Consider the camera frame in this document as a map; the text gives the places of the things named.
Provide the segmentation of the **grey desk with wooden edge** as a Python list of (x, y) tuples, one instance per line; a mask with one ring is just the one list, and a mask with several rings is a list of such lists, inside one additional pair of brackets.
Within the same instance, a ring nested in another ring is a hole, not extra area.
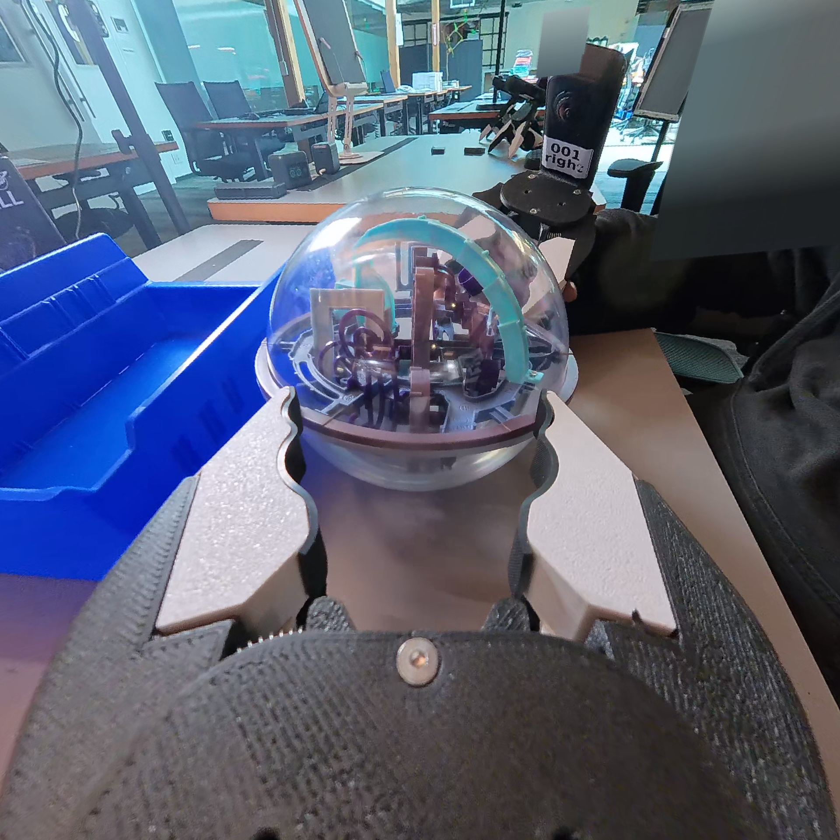
[(358, 151), (379, 151), (381, 155), (365, 164), (344, 166), (334, 181), (318, 180), (310, 190), (292, 190), (269, 200), (213, 197), (207, 207), (217, 222), (318, 224), (345, 204), (401, 187), (480, 193), (521, 171), (526, 155), (519, 151), (508, 158), (506, 144), (488, 152), (487, 143), (480, 142), (479, 136), (471, 130), (376, 139)]

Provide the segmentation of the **person's black sweatshirt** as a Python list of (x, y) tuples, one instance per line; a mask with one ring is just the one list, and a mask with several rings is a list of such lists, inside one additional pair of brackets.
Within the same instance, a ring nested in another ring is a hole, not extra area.
[(750, 373), (688, 403), (838, 700), (838, 278)]

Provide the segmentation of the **black charger block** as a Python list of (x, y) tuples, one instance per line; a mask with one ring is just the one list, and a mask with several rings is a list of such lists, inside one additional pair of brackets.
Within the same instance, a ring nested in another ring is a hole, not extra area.
[(340, 170), (337, 148), (330, 143), (315, 143), (311, 159), (304, 151), (276, 152), (269, 156), (268, 167), (273, 180), (286, 189), (308, 186), (321, 176), (333, 176)]

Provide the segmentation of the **clear plastic maze ball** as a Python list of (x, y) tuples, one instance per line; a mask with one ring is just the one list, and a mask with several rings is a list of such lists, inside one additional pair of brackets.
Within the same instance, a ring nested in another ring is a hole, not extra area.
[(388, 490), (466, 485), (529, 443), (579, 381), (559, 280), (473, 196), (406, 187), (348, 203), (282, 267), (255, 370), (336, 469)]

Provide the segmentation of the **white figure stand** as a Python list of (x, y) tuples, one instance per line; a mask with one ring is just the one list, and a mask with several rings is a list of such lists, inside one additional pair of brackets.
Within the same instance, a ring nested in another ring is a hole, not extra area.
[[(334, 174), (339, 171), (343, 165), (365, 165), (373, 162), (383, 155), (383, 152), (354, 152), (351, 149), (351, 134), (354, 127), (354, 101), (358, 97), (367, 94), (366, 82), (340, 82), (338, 84), (331, 83), (326, 77), (321, 78), (322, 85), (329, 97), (328, 109), (328, 139), (327, 145), (329, 147), (329, 154), (322, 154), (322, 163), (330, 163), (330, 167), (320, 165), (317, 161), (313, 161), (315, 165), (315, 172), (319, 175)], [(344, 131), (343, 131), (343, 147), (341, 151), (335, 145), (335, 130), (338, 118), (338, 99), (344, 97)]]

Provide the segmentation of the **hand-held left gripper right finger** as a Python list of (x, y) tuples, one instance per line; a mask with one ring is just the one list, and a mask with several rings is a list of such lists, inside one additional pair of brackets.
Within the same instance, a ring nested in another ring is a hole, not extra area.
[(598, 621), (671, 636), (674, 609), (634, 473), (556, 394), (542, 404), (542, 472), (521, 512), (513, 590), (550, 636), (583, 643)]

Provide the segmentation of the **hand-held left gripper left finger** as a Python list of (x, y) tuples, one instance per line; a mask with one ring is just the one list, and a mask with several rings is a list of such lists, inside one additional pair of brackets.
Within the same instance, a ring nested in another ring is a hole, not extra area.
[(301, 487), (296, 394), (282, 387), (196, 476), (155, 629), (233, 620), (249, 637), (299, 624), (319, 596), (319, 516)]

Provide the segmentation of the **flat black box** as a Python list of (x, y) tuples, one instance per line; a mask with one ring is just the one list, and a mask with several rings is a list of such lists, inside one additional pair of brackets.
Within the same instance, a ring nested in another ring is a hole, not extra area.
[(255, 182), (223, 182), (214, 185), (214, 194), (219, 201), (270, 201), (285, 196), (287, 186), (284, 182), (276, 182), (272, 179)]

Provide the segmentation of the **person's right forearm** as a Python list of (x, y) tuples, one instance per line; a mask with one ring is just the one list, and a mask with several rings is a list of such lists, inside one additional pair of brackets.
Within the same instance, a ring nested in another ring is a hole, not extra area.
[(626, 209), (595, 216), (594, 243), (571, 276), (570, 333), (698, 328), (733, 340), (775, 335), (808, 315), (838, 280), (838, 246), (654, 261), (658, 218)]

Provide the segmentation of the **dark blue cardboard box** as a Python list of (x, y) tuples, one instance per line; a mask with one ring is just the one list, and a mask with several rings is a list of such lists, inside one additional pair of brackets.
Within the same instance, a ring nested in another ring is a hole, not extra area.
[(64, 247), (52, 217), (14, 164), (1, 156), (1, 273)]

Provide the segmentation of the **blue plastic bin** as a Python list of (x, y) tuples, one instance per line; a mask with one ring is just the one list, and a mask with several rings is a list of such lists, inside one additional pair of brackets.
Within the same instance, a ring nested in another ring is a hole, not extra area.
[(101, 580), (263, 406), (280, 269), (154, 281), (96, 234), (2, 275), (3, 574)]

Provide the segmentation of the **black strip on table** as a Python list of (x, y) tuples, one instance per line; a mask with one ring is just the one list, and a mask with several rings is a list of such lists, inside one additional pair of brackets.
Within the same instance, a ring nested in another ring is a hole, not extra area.
[(175, 278), (174, 282), (204, 282), (215, 277), (220, 271), (232, 265), (240, 257), (263, 245), (263, 240), (240, 239), (230, 246), (206, 259), (201, 264), (189, 269)]

